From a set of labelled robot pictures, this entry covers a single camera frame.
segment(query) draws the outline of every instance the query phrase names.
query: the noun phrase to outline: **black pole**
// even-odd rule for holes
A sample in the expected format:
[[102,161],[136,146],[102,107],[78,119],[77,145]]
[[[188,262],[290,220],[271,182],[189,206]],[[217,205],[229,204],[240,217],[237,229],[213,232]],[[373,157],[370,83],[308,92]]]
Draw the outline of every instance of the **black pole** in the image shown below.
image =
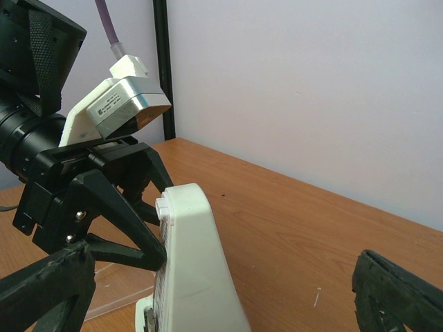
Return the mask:
[[174,100],[172,97],[172,71],[169,49],[168,9],[166,0],[153,0],[154,23],[159,62],[160,86],[171,101],[172,107],[163,113],[163,133],[165,140],[175,138]]

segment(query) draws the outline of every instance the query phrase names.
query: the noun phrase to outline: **brown wooden desk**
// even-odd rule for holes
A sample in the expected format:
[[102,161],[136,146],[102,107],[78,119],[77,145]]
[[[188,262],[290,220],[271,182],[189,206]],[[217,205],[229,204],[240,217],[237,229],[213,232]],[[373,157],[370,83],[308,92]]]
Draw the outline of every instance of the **brown wooden desk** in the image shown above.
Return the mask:
[[[443,232],[185,140],[156,149],[176,184],[198,183],[208,196],[253,331],[358,331],[351,276],[366,248],[443,288]],[[1,192],[1,204],[17,202],[21,190]],[[0,217],[4,276],[43,253],[11,226],[13,212]],[[133,331],[134,308],[83,331]]]

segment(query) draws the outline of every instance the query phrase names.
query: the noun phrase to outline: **white plastic object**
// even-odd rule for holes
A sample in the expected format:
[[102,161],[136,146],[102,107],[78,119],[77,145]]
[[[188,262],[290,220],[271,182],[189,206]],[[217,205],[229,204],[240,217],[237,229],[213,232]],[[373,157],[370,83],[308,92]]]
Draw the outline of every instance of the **white plastic object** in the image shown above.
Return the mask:
[[[167,188],[156,202],[168,260],[154,297],[139,301],[136,319],[152,303],[158,332],[251,330],[234,287],[210,204],[197,184]],[[136,320],[136,332],[144,323]]]
[[101,82],[69,111],[59,147],[102,138],[86,112],[88,107],[120,79],[128,76],[147,77],[147,69],[141,59],[132,55],[122,57],[109,71],[112,78]]

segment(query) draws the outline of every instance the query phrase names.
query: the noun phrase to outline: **white wall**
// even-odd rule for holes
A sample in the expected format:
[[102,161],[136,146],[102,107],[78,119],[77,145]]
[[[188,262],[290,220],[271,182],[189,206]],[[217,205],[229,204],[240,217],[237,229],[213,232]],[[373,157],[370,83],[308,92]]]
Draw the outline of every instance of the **white wall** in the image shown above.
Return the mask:
[[170,1],[178,136],[443,230],[443,3]]
[[[62,110],[66,115],[78,101],[109,77],[115,57],[103,30],[94,0],[43,0],[44,3],[74,20],[88,31],[62,92]],[[120,41],[126,51],[139,56],[150,75],[158,79],[154,16],[152,3],[146,0],[107,0],[107,5]],[[153,144],[163,141],[161,117],[135,135],[140,141]],[[0,163],[0,189],[19,181]]]

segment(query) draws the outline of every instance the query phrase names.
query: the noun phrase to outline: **cable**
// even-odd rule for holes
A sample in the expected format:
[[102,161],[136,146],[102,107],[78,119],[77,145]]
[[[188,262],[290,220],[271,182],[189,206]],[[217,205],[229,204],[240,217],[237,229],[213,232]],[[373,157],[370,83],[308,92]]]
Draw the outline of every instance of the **cable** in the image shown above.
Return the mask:
[[112,24],[111,15],[109,15],[108,7],[106,5],[106,0],[96,0],[96,5],[98,9],[98,14],[102,20],[103,28],[105,29],[106,36],[108,37],[109,43],[111,44],[111,49],[117,60],[121,59],[126,55],[125,48],[123,44],[120,43],[117,37],[116,30]]
[[14,205],[14,206],[0,206],[0,212],[6,212],[6,211],[12,211],[17,209],[19,206],[18,205]]

